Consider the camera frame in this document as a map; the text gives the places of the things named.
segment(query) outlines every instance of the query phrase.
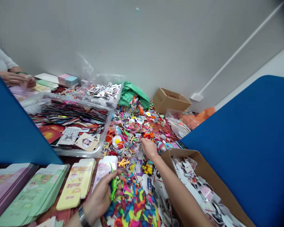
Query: orange plastic bag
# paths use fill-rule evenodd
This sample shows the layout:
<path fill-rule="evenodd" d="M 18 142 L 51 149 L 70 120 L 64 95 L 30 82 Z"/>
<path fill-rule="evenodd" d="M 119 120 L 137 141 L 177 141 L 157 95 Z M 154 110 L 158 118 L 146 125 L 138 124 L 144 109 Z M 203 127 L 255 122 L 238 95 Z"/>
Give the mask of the orange plastic bag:
<path fill-rule="evenodd" d="M 199 113 L 197 116 L 184 114 L 181 116 L 181 121 L 187 125 L 190 130 L 194 130 L 198 127 L 203 121 L 209 118 L 216 112 L 214 107 L 207 108 Z"/>

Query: hand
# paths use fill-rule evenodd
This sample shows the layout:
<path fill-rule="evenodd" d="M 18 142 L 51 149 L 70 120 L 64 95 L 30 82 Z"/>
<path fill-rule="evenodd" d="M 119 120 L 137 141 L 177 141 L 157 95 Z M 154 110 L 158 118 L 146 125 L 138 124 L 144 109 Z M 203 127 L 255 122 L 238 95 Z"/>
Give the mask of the hand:
<path fill-rule="evenodd" d="M 142 144 L 143 152 L 150 160 L 153 160 L 158 155 L 156 144 L 147 138 L 140 139 L 140 142 Z"/>
<path fill-rule="evenodd" d="M 111 174 L 105 175 L 96 185 L 89 200 L 83 205 L 83 210 L 90 226 L 93 226 L 95 221 L 103 216 L 109 208 L 111 204 L 110 181 L 116 176 L 123 181 L 124 177 L 121 175 L 121 173 L 121 170 L 116 170 Z M 119 184 L 115 194 L 116 197 L 121 194 L 121 189 L 121 184 Z"/>
<path fill-rule="evenodd" d="M 0 77 L 7 86 L 20 86 L 20 84 L 27 82 L 27 79 L 24 75 L 18 75 L 6 71 L 0 71 Z"/>
<path fill-rule="evenodd" d="M 27 78 L 27 88 L 33 88 L 36 86 L 36 81 L 32 75 L 27 75 L 24 73 L 19 73 L 18 75 L 23 75 L 25 78 Z"/>
<path fill-rule="evenodd" d="M 36 81 L 35 79 L 31 76 L 30 78 L 28 78 L 28 84 L 27 87 L 28 88 L 33 88 L 36 86 Z"/>

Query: blue partition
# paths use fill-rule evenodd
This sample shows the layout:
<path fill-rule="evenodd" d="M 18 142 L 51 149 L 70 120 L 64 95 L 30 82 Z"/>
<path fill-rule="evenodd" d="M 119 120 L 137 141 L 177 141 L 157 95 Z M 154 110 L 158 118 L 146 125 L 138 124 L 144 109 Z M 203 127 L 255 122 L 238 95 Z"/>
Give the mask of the blue partition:
<path fill-rule="evenodd" d="M 284 221 L 284 78 L 263 76 L 184 137 L 256 226 Z"/>
<path fill-rule="evenodd" d="M 63 164 L 0 78 L 0 164 Z"/>

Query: brown cardboard box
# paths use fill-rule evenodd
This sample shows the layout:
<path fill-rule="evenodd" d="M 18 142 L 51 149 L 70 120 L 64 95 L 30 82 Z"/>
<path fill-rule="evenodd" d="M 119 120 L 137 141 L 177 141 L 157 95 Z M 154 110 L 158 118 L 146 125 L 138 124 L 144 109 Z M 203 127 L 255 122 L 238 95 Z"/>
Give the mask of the brown cardboard box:
<path fill-rule="evenodd" d="M 162 159 L 167 164 L 167 166 L 176 174 L 171 157 L 175 158 L 185 158 L 190 157 L 195 160 L 198 165 L 195 169 L 195 173 L 205 179 L 209 185 L 212 186 L 214 192 L 221 198 L 221 203 L 224 204 L 240 222 L 242 222 L 247 227 L 255 227 L 253 222 L 249 219 L 246 213 L 242 210 L 240 204 L 230 192 L 228 187 L 215 173 L 208 162 L 203 158 L 203 156 L 196 150 L 188 149 L 170 149 L 162 154 Z"/>
<path fill-rule="evenodd" d="M 166 114 L 167 109 L 186 110 L 191 103 L 181 94 L 159 88 L 153 98 L 155 111 Z"/>

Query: clear plastic container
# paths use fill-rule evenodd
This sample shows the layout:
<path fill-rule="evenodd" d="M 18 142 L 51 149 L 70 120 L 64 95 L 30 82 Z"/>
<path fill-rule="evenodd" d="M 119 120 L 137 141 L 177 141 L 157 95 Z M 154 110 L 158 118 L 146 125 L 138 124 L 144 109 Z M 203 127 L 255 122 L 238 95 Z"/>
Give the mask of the clear plastic container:
<path fill-rule="evenodd" d="M 88 151 L 85 151 L 85 150 L 82 150 L 82 149 L 74 149 L 74 148 L 70 148 L 70 147 L 62 147 L 62 146 L 53 147 L 54 150 L 56 151 L 56 153 L 60 156 L 73 156 L 73 157 L 84 157 L 84 158 L 98 158 L 98 157 L 100 157 L 101 151 L 102 151 L 102 148 L 103 148 L 103 144 L 105 142 L 105 138 L 106 138 L 106 135 L 107 135 L 107 131 L 108 131 L 109 125 L 111 123 L 113 110 L 108 108 L 108 107 L 99 106 L 99 105 L 94 104 L 94 103 L 74 99 L 73 97 L 70 97 L 70 96 L 61 96 L 61 95 L 57 95 L 57 94 L 53 94 L 53 93 L 47 93 L 47 92 L 42 92 L 42 93 L 36 94 L 33 97 L 27 98 L 26 100 L 24 100 L 20 104 L 22 105 L 22 107 L 25 108 L 27 106 L 39 103 L 40 101 L 42 101 L 44 99 L 51 99 L 51 100 L 55 100 L 55 101 L 59 101 L 59 102 L 68 101 L 70 103 L 75 103 L 75 104 L 81 105 L 83 107 L 87 107 L 87 108 L 93 107 L 96 110 L 107 111 L 107 120 L 106 120 L 106 123 L 104 125 L 103 130 L 102 130 L 102 133 L 100 134 L 99 143 L 98 143 L 97 147 L 92 152 L 88 152 Z"/>
<path fill-rule="evenodd" d="M 86 101 L 86 102 L 92 102 L 95 104 L 98 104 L 100 106 L 109 107 L 112 109 L 115 109 L 119 103 L 119 100 L 121 98 L 121 92 L 123 89 L 124 81 L 126 77 L 123 75 L 114 75 L 114 74 L 97 74 L 97 76 L 88 81 L 86 84 L 82 85 L 81 88 L 74 93 L 76 97 L 78 97 L 80 100 Z M 108 85 L 108 83 L 111 82 L 112 84 L 121 84 L 120 89 L 118 91 L 118 94 L 116 94 L 116 99 L 113 98 L 109 100 L 103 100 L 98 98 L 92 98 L 85 96 L 85 91 L 88 91 L 91 89 L 92 85 Z"/>

